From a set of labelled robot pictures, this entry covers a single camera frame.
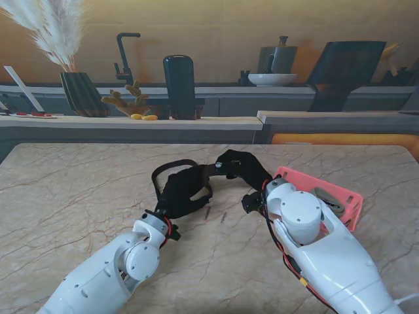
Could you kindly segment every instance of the faucet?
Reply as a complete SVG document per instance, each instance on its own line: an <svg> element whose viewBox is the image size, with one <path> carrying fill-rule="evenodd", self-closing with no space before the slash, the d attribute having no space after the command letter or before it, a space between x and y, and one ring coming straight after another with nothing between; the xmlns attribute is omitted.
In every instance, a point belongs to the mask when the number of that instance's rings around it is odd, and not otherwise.
<svg viewBox="0 0 419 314"><path fill-rule="evenodd" d="M118 47L120 51L120 57L122 58L122 64L124 65L123 73L119 71L118 63L115 62L115 70L117 70L117 79L125 80L128 85L133 85L134 79L132 78L131 69L128 67L128 62L126 61L124 45L122 44L123 37L140 37L140 33L119 33L117 36Z"/></svg>

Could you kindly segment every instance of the black vase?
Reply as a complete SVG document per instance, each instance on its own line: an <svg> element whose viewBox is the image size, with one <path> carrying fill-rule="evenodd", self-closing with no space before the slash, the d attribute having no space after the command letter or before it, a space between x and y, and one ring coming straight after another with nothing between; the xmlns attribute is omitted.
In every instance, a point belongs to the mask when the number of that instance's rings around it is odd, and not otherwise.
<svg viewBox="0 0 419 314"><path fill-rule="evenodd" d="M61 82L71 110L81 116L105 117L111 114L87 73L61 73Z"/></svg>
<svg viewBox="0 0 419 314"><path fill-rule="evenodd" d="M163 67L172 117L195 120L194 62L188 56L166 56Z"/></svg>

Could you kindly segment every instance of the black wire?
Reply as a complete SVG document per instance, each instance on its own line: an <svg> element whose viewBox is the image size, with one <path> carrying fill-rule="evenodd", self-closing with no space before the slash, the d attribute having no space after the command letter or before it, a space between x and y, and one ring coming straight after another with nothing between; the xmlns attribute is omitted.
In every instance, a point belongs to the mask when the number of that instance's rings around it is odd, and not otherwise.
<svg viewBox="0 0 419 314"><path fill-rule="evenodd" d="M275 244L280 248L281 251L283 251L283 245L282 243L278 240L278 238L276 237L271 224L273 223L272 220L269 219L268 216L268 206L266 205L266 194L264 192L264 190L262 191L262 201L263 201L263 211L262 211L262 216L265 218L266 220L266 225L268 226L268 230L270 233L270 236L272 237L272 240L274 240ZM288 266L288 263L285 261L285 253L282 253L282 260L283 263L285 264L285 267L288 268L288 270L298 279L300 280L300 277L292 271L292 269ZM308 286L306 286L306 289L314 296L316 297L317 300L319 300L324 306L327 306L329 309L331 309L332 311L334 311L335 313L338 313L335 311L335 309L333 309L333 307L331 307L329 304L325 303L323 300L321 300L316 294L314 294L313 290L311 288L308 288Z"/></svg>

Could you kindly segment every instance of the orange wall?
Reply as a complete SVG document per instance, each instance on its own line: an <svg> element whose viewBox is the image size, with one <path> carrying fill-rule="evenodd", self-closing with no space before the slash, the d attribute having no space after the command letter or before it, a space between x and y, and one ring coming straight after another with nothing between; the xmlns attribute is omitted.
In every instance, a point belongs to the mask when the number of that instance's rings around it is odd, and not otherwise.
<svg viewBox="0 0 419 314"><path fill-rule="evenodd" d="M121 63L116 36L125 39L128 62L142 82L164 82L162 59L187 54L196 82L234 82L240 70L257 68L259 49L280 35L299 51L293 72L304 81L328 41L376 40L400 43L398 67L419 57L418 0L86 0L86 33L76 55L79 71L95 82L117 82ZM12 65L26 82L58 82L50 63L27 31L0 16L0 64ZM380 80L385 64L380 64ZM10 77L3 67L0 81Z"/></svg>

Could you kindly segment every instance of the black strap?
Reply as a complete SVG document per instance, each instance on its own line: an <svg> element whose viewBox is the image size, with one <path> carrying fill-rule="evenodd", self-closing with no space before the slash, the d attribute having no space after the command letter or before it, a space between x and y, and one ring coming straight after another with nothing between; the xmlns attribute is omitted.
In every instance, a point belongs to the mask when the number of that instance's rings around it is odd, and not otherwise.
<svg viewBox="0 0 419 314"><path fill-rule="evenodd" d="M168 162L167 164L161 165L160 167L157 167L153 173L151 174L151 181L153 182L153 185L155 187L155 191L156 191L156 197L157 200L160 199L160 187L158 186L158 182L157 182L157 177L159 174L161 174L163 171L166 171L170 168L175 168L175 167L179 167L179 166L198 166L198 164L191 160L191 159L181 159L181 160L176 160L175 162ZM206 182L206 184L204 184L204 186L207 188L207 190L209 191L209 194L207 196L209 196L210 198L212 198L212 187L210 185L210 183L208 182L208 177L203 177L202 180L204 180L204 182Z"/></svg>

